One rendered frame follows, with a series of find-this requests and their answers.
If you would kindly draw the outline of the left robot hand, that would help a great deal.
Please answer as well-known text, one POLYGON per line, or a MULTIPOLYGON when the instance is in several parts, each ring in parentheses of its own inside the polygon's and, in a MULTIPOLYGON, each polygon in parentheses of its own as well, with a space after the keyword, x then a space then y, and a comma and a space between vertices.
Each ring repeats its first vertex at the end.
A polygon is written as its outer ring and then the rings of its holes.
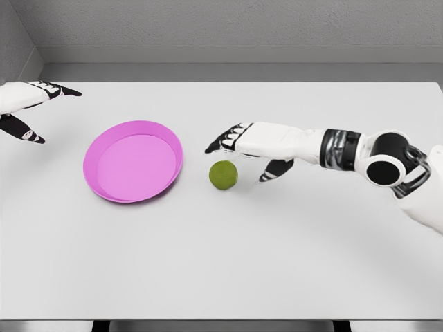
POLYGON ((19 140, 43 145, 45 140, 25 122, 13 115, 60 96, 82 96, 82 93, 52 82, 7 82, 0 86, 0 130, 19 140))

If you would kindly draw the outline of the pink round plate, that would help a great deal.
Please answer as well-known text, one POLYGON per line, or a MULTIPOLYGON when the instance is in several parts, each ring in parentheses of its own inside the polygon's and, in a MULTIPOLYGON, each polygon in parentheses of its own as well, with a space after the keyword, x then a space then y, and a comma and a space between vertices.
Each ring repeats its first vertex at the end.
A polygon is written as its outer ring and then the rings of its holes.
POLYGON ((171 129, 157 122, 135 120, 109 128, 90 144, 83 174, 98 196, 135 203, 171 186, 182 164, 183 147, 171 129))

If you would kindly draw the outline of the green apple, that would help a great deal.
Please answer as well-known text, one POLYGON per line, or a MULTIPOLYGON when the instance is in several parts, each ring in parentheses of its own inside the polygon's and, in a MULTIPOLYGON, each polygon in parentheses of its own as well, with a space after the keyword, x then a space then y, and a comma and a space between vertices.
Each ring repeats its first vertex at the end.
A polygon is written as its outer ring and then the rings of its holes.
POLYGON ((211 166, 208 176, 215 188, 228 190, 237 184, 238 171, 229 160, 221 160, 211 166))

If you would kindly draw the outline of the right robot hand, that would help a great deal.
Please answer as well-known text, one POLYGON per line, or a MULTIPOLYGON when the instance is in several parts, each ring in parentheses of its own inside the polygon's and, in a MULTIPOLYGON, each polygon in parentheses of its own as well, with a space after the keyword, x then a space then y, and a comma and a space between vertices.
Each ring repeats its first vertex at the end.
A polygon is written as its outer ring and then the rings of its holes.
POLYGON ((288 172, 295 159, 309 158, 301 138, 302 131, 295 127, 268 122, 240 123, 218 136, 205 153, 226 150, 268 158, 269 163, 258 180, 265 183, 288 172))

